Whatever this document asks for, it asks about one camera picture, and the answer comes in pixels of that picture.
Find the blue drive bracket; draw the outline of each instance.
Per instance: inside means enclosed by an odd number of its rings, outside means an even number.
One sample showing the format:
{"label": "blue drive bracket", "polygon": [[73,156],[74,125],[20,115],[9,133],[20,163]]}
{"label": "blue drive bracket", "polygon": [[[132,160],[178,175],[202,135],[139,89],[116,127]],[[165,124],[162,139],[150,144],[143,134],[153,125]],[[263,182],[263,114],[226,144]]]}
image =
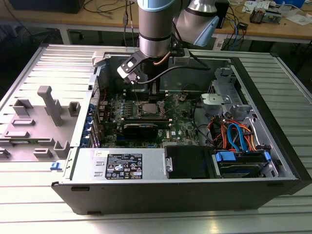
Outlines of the blue drive bracket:
{"label": "blue drive bracket", "polygon": [[235,155],[233,152],[229,151],[220,151],[215,154],[215,158],[217,162],[220,161],[236,161]]}

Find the silver robot arm segment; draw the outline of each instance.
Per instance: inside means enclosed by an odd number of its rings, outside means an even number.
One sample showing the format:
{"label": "silver robot arm segment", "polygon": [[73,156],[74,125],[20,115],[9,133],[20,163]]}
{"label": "silver robot arm segment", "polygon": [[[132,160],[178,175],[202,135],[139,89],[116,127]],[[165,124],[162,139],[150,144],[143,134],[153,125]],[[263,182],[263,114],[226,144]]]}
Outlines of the silver robot arm segment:
{"label": "silver robot arm segment", "polygon": [[130,56],[117,70],[126,82],[138,82],[136,67],[142,63],[142,71],[149,77],[165,69],[165,66],[153,68],[153,64],[173,51],[173,23],[181,36],[179,39],[205,46],[219,20],[215,0],[137,0],[137,3],[140,51]]}

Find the warning label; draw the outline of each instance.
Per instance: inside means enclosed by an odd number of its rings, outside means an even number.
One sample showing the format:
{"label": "warning label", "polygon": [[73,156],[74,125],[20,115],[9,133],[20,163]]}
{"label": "warning label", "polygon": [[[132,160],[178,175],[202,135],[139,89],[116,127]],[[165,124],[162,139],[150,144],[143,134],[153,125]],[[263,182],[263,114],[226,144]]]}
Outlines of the warning label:
{"label": "warning label", "polygon": [[108,155],[106,179],[142,179],[142,154]]}

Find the electronic equipment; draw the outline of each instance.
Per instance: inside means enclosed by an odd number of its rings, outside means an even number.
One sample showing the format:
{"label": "electronic equipment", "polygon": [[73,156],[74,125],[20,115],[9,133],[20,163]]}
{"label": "electronic equipment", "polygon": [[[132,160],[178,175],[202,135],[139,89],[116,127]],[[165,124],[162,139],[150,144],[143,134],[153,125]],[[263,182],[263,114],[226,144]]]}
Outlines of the electronic equipment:
{"label": "electronic equipment", "polygon": [[282,4],[283,2],[285,4],[291,4],[296,7],[301,8],[305,2],[305,0],[274,0],[277,4]]}
{"label": "electronic equipment", "polygon": [[77,14],[84,0],[9,0],[15,10],[53,11]]}
{"label": "electronic equipment", "polygon": [[257,209],[311,182],[302,164],[292,166],[293,148],[236,58],[199,52],[210,71],[171,71],[150,99],[146,85],[119,82],[123,51],[93,56],[100,65],[89,85],[107,85],[87,91],[82,106],[97,97],[100,146],[83,135],[82,108],[65,177],[52,183],[75,213]]}
{"label": "electronic equipment", "polygon": [[35,103],[45,108],[15,100],[3,160],[68,156],[51,187],[81,215],[257,209],[308,186],[236,54],[183,48],[210,39],[215,1],[137,2],[139,50],[89,54],[93,74],[75,81],[86,85],[79,102],[61,106],[42,85]]}
{"label": "electronic equipment", "polygon": [[255,7],[249,19],[250,23],[260,24],[264,18],[265,9]]}
{"label": "electronic equipment", "polygon": [[264,17],[262,19],[262,22],[264,23],[280,23],[282,19],[281,13],[279,13],[277,10],[265,10]]}

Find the metal frame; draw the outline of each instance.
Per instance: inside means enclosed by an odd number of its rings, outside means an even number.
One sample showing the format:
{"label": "metal frame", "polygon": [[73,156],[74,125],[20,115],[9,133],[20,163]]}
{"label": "metal frame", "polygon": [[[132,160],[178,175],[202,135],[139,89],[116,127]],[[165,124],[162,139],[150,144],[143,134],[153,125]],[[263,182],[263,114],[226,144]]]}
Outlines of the metal frame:
{"label": "metal frame", "polygon": [[[107,50],[104,51],[105,54],[115,53],[115,50]],[[126,49],[119,51],[122,55],[127,54],[128,51]],[[227,60],[230,62],[232,69],[234,70],[237,79],[240,81],[242,89],[246,93],[248,99],[250,100],[255,113],[258,118],[261,120],[261,125],[264,127],[264,131],[268,134],[270,142],[273,143],[273,147],[275,151],[278,152],[278,155],[282,155],[283,157],[279,157],[281,163],[286,168],[288,174],[284,177],[278,178],[245,178],[245,179],[175,179],[166,180],[166,179],[143,179],[143,180],[91,180],[88,177],[83,177],[83,179],[74,179],[74,174],[81,174],[80,170],[76,171],[75,162],[79,162],[80,165],[88,165],[88,163],[84,163],[83,159],[91,158],[96,149],[85,149],[82,152],[82,155],[79,156],[79,148],[74,148],[75,152],[70,153],[69,159],[67,161],[67,166],[65,169],[65,177],[59,181],[52,183],[52,188],[57,194],[61,196],[65,202],[71,206],[73,211],[77,214],[115,214],[115,212],[120,213],[131,213],[131,211],[137,212],[172,212],[173,207],[179,207],[180,211],[202,211],[202,210],[211,210],[211,209],[257,209],[262,206],[264,203],[267,203],[271,199],[275,198],[278,195],[289,195],[298,192],[302,188],[306,187],[311,183],[311,177],[308,174],[307,170],[304,168],[302,162],[297,156],[296,152],[292,148],[291,144],[287,140],[285,134],[282,129],[278,125],[274,116],[270,112],[268,106],[266,105],[265,100],[262,98],[260,92],[256,88],[254,82],[249,76],[248,72],[244,68],[242,62],[239,58],[235,56],[226,56],[222,55],[222,53],[217,52],[218,55],[210,56],[207,51],[197,52],[193,51],[195,55],[199,56],[200,59],[221,59]],[[118,149],[98,149],[103,150],[105,152],[109,151],[111,153],[114,151],[118,151]],[[236,189],[240,191],[240,193],[249,193],[250,190],[261,189],[264,191],[260,197],[259,193],[250,193],[248,198],[245,198],[244,201],[240,199],[235,200],[235,204],[224,202],[224,205],[207,205],[202,202],[209,197],[209,200],[212,201],[212,204],[218,203],[217,200],[214,199],[214,196],[206,195],[207,197],[202,197],[201,194],[191,193],[190,199],[194,199],[197,196],[198,200],[201,200],[201,206],[193,202],[193,206],[189,207],[185,204],[185,200],[182,198],[178,198],[178,194],[183,191],[193,191],[194,189],[200,190],[213,190],[214,194],[217,195],[218,199],[225,201],[225,197],[223,197],[224,191],[231,191],[236,197],[235,191],[231,188],[235,184]],[[102,200],[99,201],[99,197],[102,196],[110,196],[110,194],[115,194],[115,199],[122,201],[122,191],[127,189],[128,195],[135,197],[136,194],[144,194],[146,199],[147,206],[142,205],[144,209],[139,209],[138,207],[133,207],[131,204],[120,202],[116,209],[112,208],[107,201]],[[170,191],[169,193],[175,199],[166,199],[167,205],[166,208],[161,206],[162,193],[159,194],[159,191]]]}
{"label": "metal frame", "polygon": [[4,95],[4,97],[2,98],[2,100],[0,101],[0,111],[2,110],[2,108],[5,106],[5,104],[7,103],[7,101],[9,100],[9,98],[11,97],[11,95],[13,94],[13,92],[18,89],[22,84],[23,81],[27,78],[27,75],[31,72],[31,69],[33,68],[33,66],[36,65],[37,61],[40,59],[40,55],[42,55],[44,48],[43,47],[39,47],[37,49],[37,51],[34,53],[34,55],[32,56],[32,58],[29,60],[29,62],[26,64],[26,66],[24,67],[24,69],[21,71],[21,73],[19,74],[19,76],[16,78],[16,80],[14,81],[14,83],[12,84],[12,86],[10,87],[10,89],[6,92],[6,94]]}
{"label": "metal frame", "polygon": [[[108,48],[108,46],[64,45],[56,47],[58,53],[71,50],[77,55],[80,51],[95,52]],[[122,47],[116,47],[116,51],[121,51],[121,49]],[[127,51],[133,53],[135,50],[128,48]],[[221,53],[229,54],[228,51],[218,52],[218,54]],[[240,58],[243,63],[252,64],[253,68],[280,64],[269,54],[246,52],[231,52],[231,54]],[[31,60],[34,61],[37,56],[40,57],[36,52]],[[262,58],[258,59],[261,63],[256,63],[255,58]],[[31,62],[28,63],[23,72],[32,69],[33,65]],[[292,79],[295,83],[301,84],[295,76]],[[12,90],[16,90],[16,86],[14,83]],[[304,93],[300,86],[297,85],[295,90]],[[311,154],[307,152],[306,155],[301,155],[301,160],[312,175]],[[130,234],[311,234],[312,232],[311,186],[294,196],[275,198],[258,210],[81,216],[73,213],[70,207],[50,188],[51,178],[61,177],[61,173],[51,172],[50,166],[50,162],[0,163],[0,172],[6,178],[0,181],[0,210],[2,211],[0,219],[3,233],[19,233],[24,230],[32,230],[33,233],[39,233],[42,230],[54,233],[55,230],[51,229],[51,222],[60,230],[71,230],[77,233],[87,230],[91,234],[124,233],[125,230]]]}

